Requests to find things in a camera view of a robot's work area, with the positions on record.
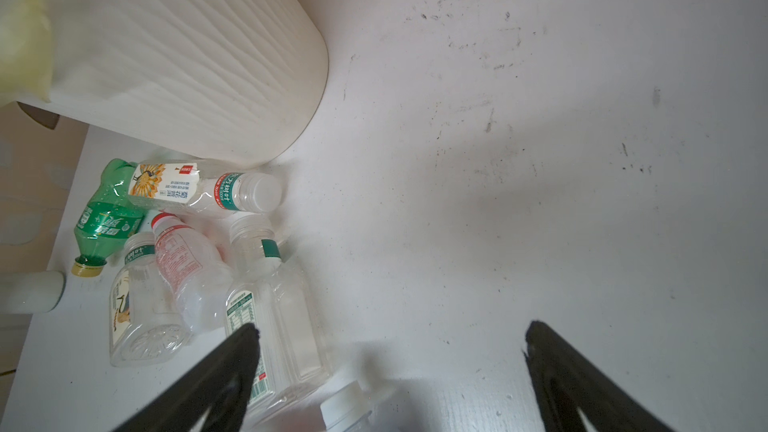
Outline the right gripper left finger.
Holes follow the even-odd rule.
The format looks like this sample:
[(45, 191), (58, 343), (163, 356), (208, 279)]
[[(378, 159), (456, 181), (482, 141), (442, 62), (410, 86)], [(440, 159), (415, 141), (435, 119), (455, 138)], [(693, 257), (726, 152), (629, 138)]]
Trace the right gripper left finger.
[(261, 358), (260, 334), (240, 327), (119, 431), (238, 431)]

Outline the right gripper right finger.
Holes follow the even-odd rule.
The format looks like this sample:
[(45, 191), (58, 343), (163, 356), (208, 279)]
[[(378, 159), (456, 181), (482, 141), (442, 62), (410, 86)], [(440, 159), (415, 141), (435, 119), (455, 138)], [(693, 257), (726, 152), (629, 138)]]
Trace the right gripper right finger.
[(550, 326), (530, 323), (525, 361), (544, 429), (668, 431), (670, 427), (637, 403)]

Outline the blue label bottle front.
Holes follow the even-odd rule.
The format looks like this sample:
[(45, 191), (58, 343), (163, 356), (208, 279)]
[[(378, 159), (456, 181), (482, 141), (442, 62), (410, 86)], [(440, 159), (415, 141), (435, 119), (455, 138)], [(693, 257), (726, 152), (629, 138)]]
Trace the blue label bottle front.
[(372, 421), (372, 408), (357, 381), (324, 400), (320, 411), (327, 432), (386, 431)]

